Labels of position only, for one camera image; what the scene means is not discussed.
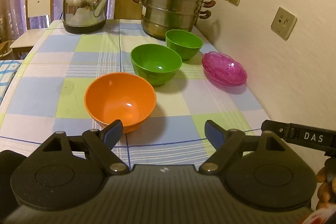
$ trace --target white wall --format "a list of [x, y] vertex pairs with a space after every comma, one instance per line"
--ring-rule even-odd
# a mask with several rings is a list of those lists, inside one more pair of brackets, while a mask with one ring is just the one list
[[[269, 117], [336, 130], [336, 0], [216, 2], [197, 28], [243, 64]], [[298, 17], [288, 41], [270, 29], [280, 6]], [[315, 171], [323, 166], [322, 152], [297, 151]]]

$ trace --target chair seat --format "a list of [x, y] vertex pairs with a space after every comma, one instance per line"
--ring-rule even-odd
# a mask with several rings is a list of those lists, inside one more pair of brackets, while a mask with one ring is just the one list
[[47, 28], [31, 29], [21, 35], [10, 48], [33, 47]]

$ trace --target kettle spout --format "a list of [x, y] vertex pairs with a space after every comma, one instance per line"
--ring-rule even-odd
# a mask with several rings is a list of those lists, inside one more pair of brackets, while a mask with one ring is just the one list
[[107, 2], [107, 0], [100, 0], [98, 2], [95, 10], [93, 11], [94, 17], [99, 17], [101, 15], [101, 13], [103, 12], [103, 10], [105, 8], [106, 2]]

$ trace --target bowl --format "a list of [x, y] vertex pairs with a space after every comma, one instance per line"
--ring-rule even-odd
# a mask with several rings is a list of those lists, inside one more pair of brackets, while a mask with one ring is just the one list
[[203, 55], [202, 65], [207, 76], [223, 86], [240, 86], [246, 83], [247, 74], [243, 66], [229, 55], [208, 52]]
[[152, 86], [161, 86], [173, 78], [182, 66], [181, 57], [159, 44], [142, 44], [131, 51], [131, 61], [137, 75]]
[[184, 30], [166, 32], [167, 47], [176, 51], [183, 61], [188, 61], [199, 52], [203, 41], [195, 34]]
[[156, 93], [145, 79], [126, 72], [114, 72], [90, 84], [84, 103], [90, 116], [101, 127], [120, 119], [124, 133], [128, 133], [137, 129], [152, 113]]

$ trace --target orange bowl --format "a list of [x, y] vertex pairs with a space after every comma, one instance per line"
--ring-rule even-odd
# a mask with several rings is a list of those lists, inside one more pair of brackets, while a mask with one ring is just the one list
[[126, 72], [97, 78], [87, 88], [85, 108], [101, 127], [121, 120], [124, 133], [137, 129], [156, 105], [154, 88], [145, 79]]

